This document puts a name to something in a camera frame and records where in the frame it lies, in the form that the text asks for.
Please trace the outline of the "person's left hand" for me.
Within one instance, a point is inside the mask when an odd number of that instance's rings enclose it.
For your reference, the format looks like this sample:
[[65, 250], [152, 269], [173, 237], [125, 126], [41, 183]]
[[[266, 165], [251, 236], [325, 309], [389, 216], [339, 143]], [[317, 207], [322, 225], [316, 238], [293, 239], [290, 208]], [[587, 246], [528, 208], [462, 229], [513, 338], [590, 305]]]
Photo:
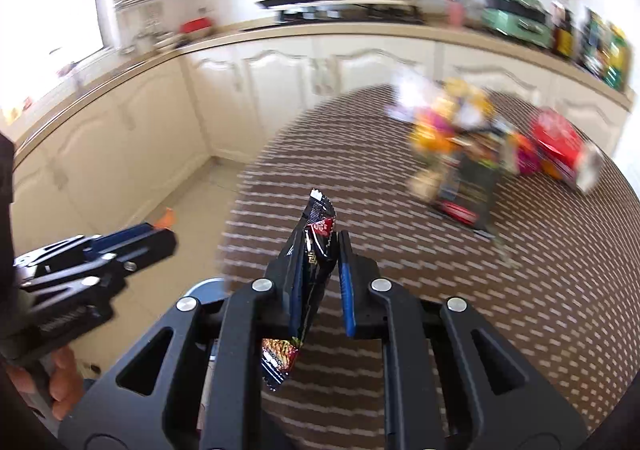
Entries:
[[[84, 382], [77, 369], [77, 362], [70, 346], [64, 346], [51, 355], [54, 364], [50, 375], [49, 394], [53, 399], [52, 416], [62, 421], [84, 394]], [[36, 384], [25, 369], [6, 364], [4, 366], [15, 388], [21, 394], [35, 395]]]

